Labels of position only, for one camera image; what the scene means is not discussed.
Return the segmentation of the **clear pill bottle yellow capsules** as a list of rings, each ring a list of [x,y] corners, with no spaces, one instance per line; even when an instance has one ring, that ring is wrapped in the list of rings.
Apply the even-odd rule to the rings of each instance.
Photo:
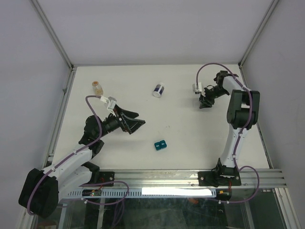
[[[96,96],[102,96],[103,95],[103,89],[102,89],[102,87],[101,87],[101,85],[99,84],[98,81],[93,81],[92,82],[92,88],[93,88],[94,94]]]

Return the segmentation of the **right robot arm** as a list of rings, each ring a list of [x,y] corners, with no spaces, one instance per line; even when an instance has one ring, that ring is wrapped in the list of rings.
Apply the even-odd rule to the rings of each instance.
[[[199,185],[202,187],[241,185],[238,158],[248,131],[257,123],[260,93],[249,90],[237,79],[236,74],[220,71],[214,78],[216,85],[210,89],[205,87],[204,93],[200,94],[201,109],[211,108],[216,98],[223,95],[230,96],[226,114],[229,133],[224,151],[218,158],[215,168],[198,173]]]

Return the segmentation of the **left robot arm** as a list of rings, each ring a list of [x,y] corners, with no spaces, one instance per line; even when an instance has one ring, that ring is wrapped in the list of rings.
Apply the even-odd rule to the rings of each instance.
[[[100,180],[100,168],[90,160],[100,153],[104,145],[101,138],[118,128],[133,134],[146,123],[138,116],[117,105],[104,120],[96,114],[89,116],[76,149],[59,162],[41,170],[34,168],[27,174],[19,205],[29,214],[47,218],[68,193],[83,184],[96,185]]]

